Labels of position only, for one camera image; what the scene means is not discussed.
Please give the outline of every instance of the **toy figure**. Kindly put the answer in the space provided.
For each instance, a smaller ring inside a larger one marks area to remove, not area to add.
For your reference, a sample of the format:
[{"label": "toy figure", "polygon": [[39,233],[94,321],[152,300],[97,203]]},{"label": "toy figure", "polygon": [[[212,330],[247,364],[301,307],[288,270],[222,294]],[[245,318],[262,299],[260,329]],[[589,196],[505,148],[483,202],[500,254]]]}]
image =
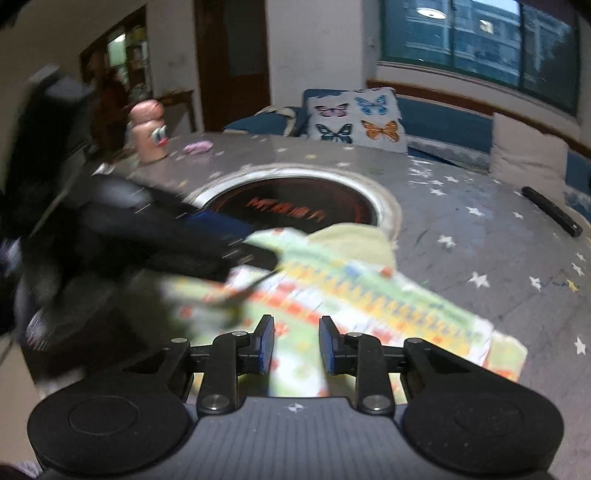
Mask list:
[{"label": "toy figure", "polygon": [[140,102],[129,113],[135,148],[142,163],[153,163],[168,154],[168,132],[162,116],[164,107],[157,100]]}]

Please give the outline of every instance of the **wooden wall trim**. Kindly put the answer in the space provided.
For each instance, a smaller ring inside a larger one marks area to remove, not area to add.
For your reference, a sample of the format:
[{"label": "wooden wall trim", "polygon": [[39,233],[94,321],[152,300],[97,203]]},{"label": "wooden wall trim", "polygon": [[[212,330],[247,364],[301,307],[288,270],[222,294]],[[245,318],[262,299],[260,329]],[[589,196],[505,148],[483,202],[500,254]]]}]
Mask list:
[{"label": "wooden wall trim", "polygon": [[394,90],[396,90],[396,93],[399,95],[423,98],[425,100],[433,100],[435,102],[446,103],[448,105],[465,108],[467,110],[483,113],[485,115],[492,116],[493,113],[497,112],[501,115],[505,115],[514,118],[515,120],[519,120],[520,122],[523,122],[526,125],[529,125],[530,127],[539,130],[543,134],[550,134],[562,138],[572,151],[577,152],[578,154],[591,159],[591,148],[579,143],[574,138],[569,137],[568,135],[564,135],[562,132],[559,132],[558,130],[549,127],[546,124],[538,122],[537,120],[533,120],[518,113],[511,112],[505,108],[496,105],[491,105],[490,103],[482,102],[480,100],[474,100],[473,98],[464,97],[462,95],[456,95],[454,93],[446,93],[441,92],[439,90],[433,90],[430,88],[421,87],[417,85],[409,85],[408,83],[385,82],[383,80],[370,79],[367,81],[367,85],[369,88],[392,87]]}]

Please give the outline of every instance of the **blue butterfly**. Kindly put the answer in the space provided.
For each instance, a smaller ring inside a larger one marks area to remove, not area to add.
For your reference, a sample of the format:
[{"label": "blue butterfly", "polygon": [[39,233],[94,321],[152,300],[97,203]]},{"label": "blue butterfly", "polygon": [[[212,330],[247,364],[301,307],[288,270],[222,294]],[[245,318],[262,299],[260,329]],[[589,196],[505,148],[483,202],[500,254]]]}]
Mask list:
[{"label": "blue butterfly", "polygon": [[365,113],[365,115],[371,115],[373,113],[372,108],[376,108],[380,115],[386,115],[386,113],[388,113],[388,109],[386,108],[388,101],[385,95],[380,95],[377,97],[375,99],[375,103],[372,103],[369,100],[361,97],[355,97],[355,101],[357,102],[357,105],[359,105],[359,108],[361,108],[361,111]]},{"label": "blue butterfly", "polygon": [[316,128],[320,132],[321,140],[333,140],[335,142],[340,140],[343,143],[353,143],[351,140],[353,124],[344,124],[338,133],[334,133],[330,128],[321,124],[316,124]]}]

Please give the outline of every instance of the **pink object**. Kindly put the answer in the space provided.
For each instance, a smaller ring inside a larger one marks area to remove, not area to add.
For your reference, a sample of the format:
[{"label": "pink object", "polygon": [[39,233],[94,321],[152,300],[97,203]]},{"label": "pink object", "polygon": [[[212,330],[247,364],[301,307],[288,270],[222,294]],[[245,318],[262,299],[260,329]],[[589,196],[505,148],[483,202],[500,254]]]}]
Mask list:
[{"label": "pink object", "polygon": [[183,148],[183,151],[189,155],[192,155],[194,153],[205,153],[206,151],[209,151],[212,148],[213,143],[211,143],[209,140],[203,140],[197,143],[190,143],[185,148]]},{"label": "pink object", "polygon": [[134,126],[135,148],[142,163],[153,163],[167,154],[168,131],[162,116],[164,107],[156,100],[140,102],[129,113]]}]

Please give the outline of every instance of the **orange butterfly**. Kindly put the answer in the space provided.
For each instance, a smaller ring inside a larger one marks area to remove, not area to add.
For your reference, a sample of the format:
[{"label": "orange butterfly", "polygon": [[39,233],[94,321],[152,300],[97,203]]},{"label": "orange butterfly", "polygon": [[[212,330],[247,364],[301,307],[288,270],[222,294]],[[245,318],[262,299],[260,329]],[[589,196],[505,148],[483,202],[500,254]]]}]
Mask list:
[{"label": "orange butterfly", "polygon": [[394,121],[388,122],[383,128],[365,120],[361,120],[361,125],[365,127],[365,133],[372,140],[377,140],[380,135],[386,135],[386,137],[393,142],[400,140],[400,136],[398,135],[398,124]]}]

